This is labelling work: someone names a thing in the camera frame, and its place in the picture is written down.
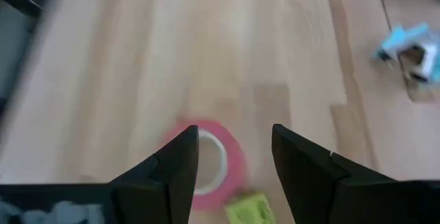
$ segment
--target wooden surface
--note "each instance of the wooden surface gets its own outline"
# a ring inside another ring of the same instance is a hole
[[[248,188],[267,195],[278,223],[292,215],[273,123],[397,179],[440,177],[440,108],[412,102],[400,70],[371,59],[389,34],[381,0],[50,7],[2,134],[1,183],[108,181],[191,118],[217,120],[239,141]],[[215,210],[191,223],[227,221]]]
[[[402,25],[404,28],[426,22],[434,30],[440,30],[439,0],[384,0],[390,26]],[[408,70],[413,64],[401,57],[403,70]],[[431,89],[417,87],[413,82],[407,82],[408,95],[415,102],[433,104],[440,100],[438,87]]]

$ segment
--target black object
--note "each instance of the black object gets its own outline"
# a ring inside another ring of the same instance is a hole
[[[80,224],[187,223],[197,135],[196,126],[188,127],[109,183],[0,186],[0,224],[47,218]],[[297,224],[439,222],[438,181],[390,179],[279,124],[272,131],[272,153]]]
[[[380,60],[383,60],[384,62],[388,60],[392,60],[392,58],[384,50],[380,50],[377,53],[377,57],[380,58]]]
[[[421,83],[421,84],[426,84],[429,81],[425,76],[422,76],[422,75],[417,74],[415,72],[410,72],[410,77],[413,80],[415,80],[416,82]]]
[[[55,216],[66,223],[187,223],[198,158],[198,130],[190,126],[109,183],[2,185],[0,223],[45,223]]]
[[[390,179],[280,124],[272,154],[297,224],[439,222],[440,181]]]

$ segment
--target pink tape roll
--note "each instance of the pink tape roll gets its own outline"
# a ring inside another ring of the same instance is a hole
[[[199,136],[211,138],[221,150],[225,151],[225,175],[215,189],[204,192],[197,190],[192,199],[195,210],[210,210],[222,207],[234,193],[245,185],[245,160],[241,148],[231,133],[220,123],[212,120],[186,120],[180,122],[169,133],[171,139],[190,125],[199,127]]]

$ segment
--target green sponge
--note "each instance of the green sponge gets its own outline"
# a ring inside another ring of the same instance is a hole
[[[263,193],[244,197],[226,207],[231,224],[275,224],[272,209]]]

